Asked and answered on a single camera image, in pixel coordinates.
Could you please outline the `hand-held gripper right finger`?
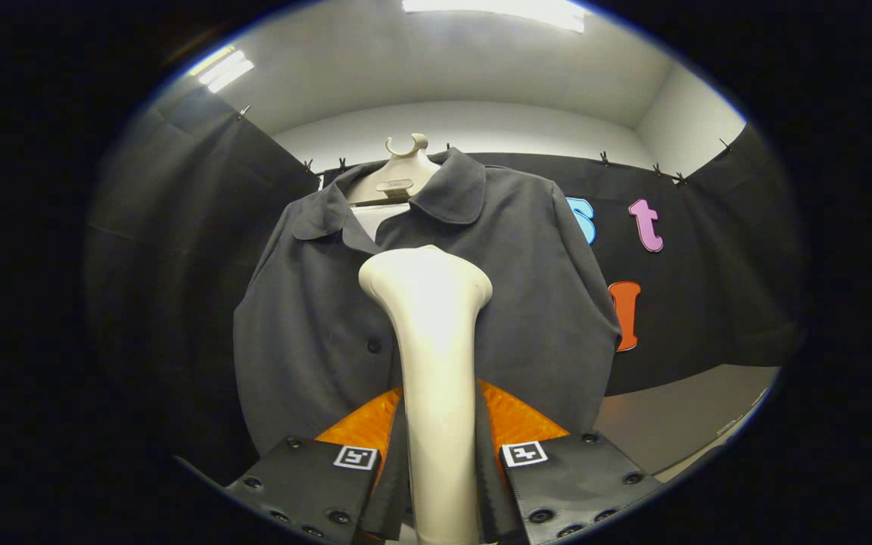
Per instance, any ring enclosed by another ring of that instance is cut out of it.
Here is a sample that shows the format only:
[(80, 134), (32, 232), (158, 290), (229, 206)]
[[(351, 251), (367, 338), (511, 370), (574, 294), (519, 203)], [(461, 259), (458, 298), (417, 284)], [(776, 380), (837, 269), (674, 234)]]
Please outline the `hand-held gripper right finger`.
[(557, 544), (607, 525), (663, 485), (601, 432), (567, 431), (484, 380), (477, 391), (475, 477), (488, 543)]

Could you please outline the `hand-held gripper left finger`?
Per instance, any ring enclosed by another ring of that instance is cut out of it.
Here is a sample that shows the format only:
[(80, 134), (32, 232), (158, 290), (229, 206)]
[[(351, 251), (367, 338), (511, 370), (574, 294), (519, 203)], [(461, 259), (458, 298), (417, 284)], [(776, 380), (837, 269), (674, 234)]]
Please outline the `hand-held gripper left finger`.
[(282, 438), (228, 493), (322, 543), (399, 539), (409, 504), (402, 396), (401, 388), (381, 394), (318, 437)]

